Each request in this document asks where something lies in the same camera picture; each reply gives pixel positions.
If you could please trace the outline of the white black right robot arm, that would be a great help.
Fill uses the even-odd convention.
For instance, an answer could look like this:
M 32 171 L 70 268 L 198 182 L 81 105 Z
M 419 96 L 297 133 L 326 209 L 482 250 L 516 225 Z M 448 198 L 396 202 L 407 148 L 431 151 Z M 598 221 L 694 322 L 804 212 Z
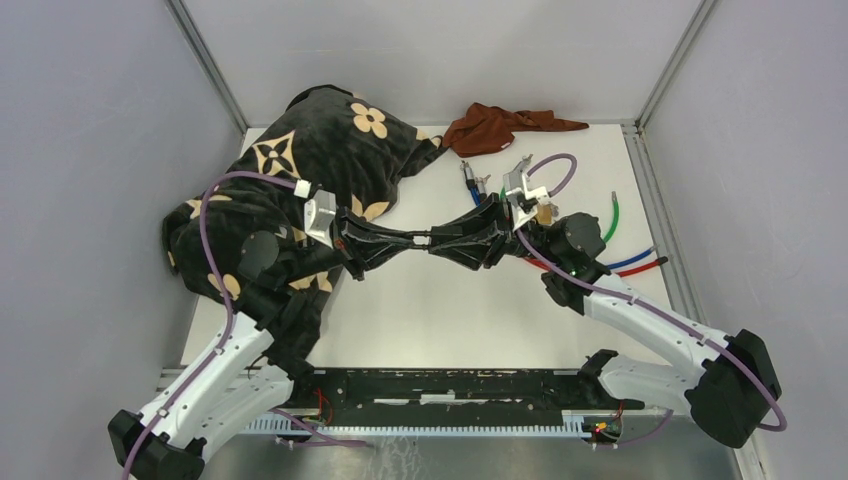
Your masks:
M 731 335 L 663 307 L 629 285 L 597 256 L 605 249 L 599 221 L 578 212 L 551 225 L 521 227 L 495 195 L 474 210 L 430 231 L 427 250 L 470 269 L 502 257 L 532 258 L 558 305 L 602 322 L 638 341 L 662 363 L 599 351 L 577 382 L 580 400 L 602 408 L 614 398 L 684 414 L 720 444 L 740 448 L 757 430 L 788 427 L 778 404 L 782 387 L 765 342 L 749 330 Z

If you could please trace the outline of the black padlock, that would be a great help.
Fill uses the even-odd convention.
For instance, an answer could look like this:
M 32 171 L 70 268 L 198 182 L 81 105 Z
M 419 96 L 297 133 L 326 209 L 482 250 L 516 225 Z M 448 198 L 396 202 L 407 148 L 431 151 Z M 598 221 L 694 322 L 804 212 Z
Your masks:
M 429 231 L 413 231 L 409 238 L 416 247 L 427 248 L 431 244 L 431 233 Z

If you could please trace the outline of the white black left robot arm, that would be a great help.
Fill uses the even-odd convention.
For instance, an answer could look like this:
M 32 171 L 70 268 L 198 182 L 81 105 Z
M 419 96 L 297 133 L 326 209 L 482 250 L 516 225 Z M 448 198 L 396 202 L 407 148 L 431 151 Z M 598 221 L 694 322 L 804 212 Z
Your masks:
M 315 210 L 306 207 L 307 234 L 319 243 L 319 254 L 339 253 L 342 260 L 319 268 L 344 264 L 359 275 L 376 268 L 396 255 L 394 250 L 417 248 L 413 237 L 425 233 L 403 232 L 363 223 L 358 218 L 335 218 L 337 226 L 318 231 Z M 133 414 L 119 411 L 108 430 L 117 460 L 123 466 L 121 479 L 199 479 L 206 463 L 247 425 L 265 412 L 285 402 L 293 407 L 307 404 L 313 397 L 313 378 L 298 369 L 287 370 L 282 360 L 269 357 L 258 378 L 227 393 L 247 361 L 261 352 L 270 353 L 283 327 L 271 326 L 246 313 L 233 313 L 233 302 L 225 289 L 227 318 L 200 357 L 189 365 L 154 400 Z

